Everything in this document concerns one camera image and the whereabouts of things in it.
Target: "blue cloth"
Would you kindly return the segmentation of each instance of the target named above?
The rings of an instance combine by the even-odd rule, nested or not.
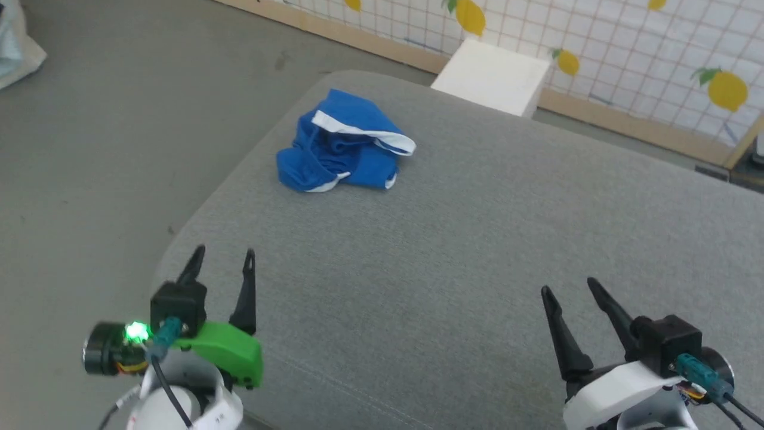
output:
[[[276,155],[279,180],[298,191],[331,190],[339,181],[388,189],[398,155],[416,144],[369,100],[340,90],[301,116],[292,148]]]

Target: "black cable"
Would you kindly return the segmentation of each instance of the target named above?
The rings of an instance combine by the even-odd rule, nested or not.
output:
[[[186,424],[186,427],[191,428],[193,423],[189,419],[189,416],[186,415],[186,411],[183,410],[183,407],[180,405],[180,402],[178,402],[178,398],[175,397],[175,393],[173,393],[173,390],[170,388],[170,384],[167,383],[167,378],[164,377],[162,368],[159,366],[159,359],[156,357],[151,357],[151,366],[154,367],[154,372],[157,374],[159,383],[162,384],[162,388],[164,389],[164,392],[167,394],[167,398],[170,399],[170,403],[172,403],[173,406],[175,407],[175,410],[178,411],[178,415],[180,415],[180,418],[183,419],[183,423]]]
[[[106,413],[106,415],[101,420],[101,424],[98,426],[98,430],[104,430],[106,428],[106,425],[108,424],[109,419],[112,419],[112,415],[114,415],[119,408],[116,405],[112,405],[112,408]]]
[[[740,411],[742,413],[746,414],[746,416],[748,418],[752,419],[753,421],[756,422],[756,424],[761,425],[762,428],[764,428],[764,419],[761,419],[757,414],[751,412],[750,409],[748,409],[747,407],[743,406],[743,404],[738,402],[737,399],[735,399],[731,394],[725,393],[724,394],[724,398],[729,400],[730,403],[735,405],[736,408],[740,409]]]
[[[717,406],[717,408],[719,408],[720,411],[724,412],[724,415],[726,415],[727,418],[731,419],[732,422],[735,423],[737,428],[739,428],[740,430],[746,430],[746,428],[743,427],[743,423],[740,422],[740,420],[735,416],[735,414],[730,412],[729,409],[725,408],[724,405],[722,405],[718,400],[712,399],[711,396],[707,396],[707,397],[709,398],[711,403],[715,404]]]

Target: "wooden frame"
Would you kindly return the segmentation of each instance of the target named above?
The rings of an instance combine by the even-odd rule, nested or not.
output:
[[[448,63],[448,58],[442,55],[378,37],[338,22],[325,20],[279,1],[215,1],[428,72],[440,73],[445,64]],[[730,169],[731,167],[729,166],[734,166],[740,160],[740,157],[745,154],[753,142],[756,134],[764,130],[763,116],[749,130],[746,137],[737,147],[730,148],[709,138],[703,138],[659,122],[634,118],[625,112],[616,111],[607,106],[591,103],[586,100],[576,99],[575,97],[553,90],[544,89],[542,91],[539,107],[727,169]]]

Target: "gray fabric surface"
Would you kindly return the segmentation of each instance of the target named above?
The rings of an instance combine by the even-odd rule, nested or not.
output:
[[[274,156],[339,88],[419,147],[387,191],[299,194]],[[261,389],[281,428],[562,428],[565,398],[539,289],[551,285],[595,364],[623,356],[585,284],[633,315],[676,313],[735,366],[762,411],[764,200],[603,142],[372,73],[326,77],[180,231],[155,285],[198,243],[211,319],[257,252]],[[730,423],[695,409],[708,428]]]

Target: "green light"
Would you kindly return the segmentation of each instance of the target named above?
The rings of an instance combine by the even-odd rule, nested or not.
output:
[[[132,322],[125,326],[125,338],[133,344],[141,344],[151,337],[151,330],[140,321]]]

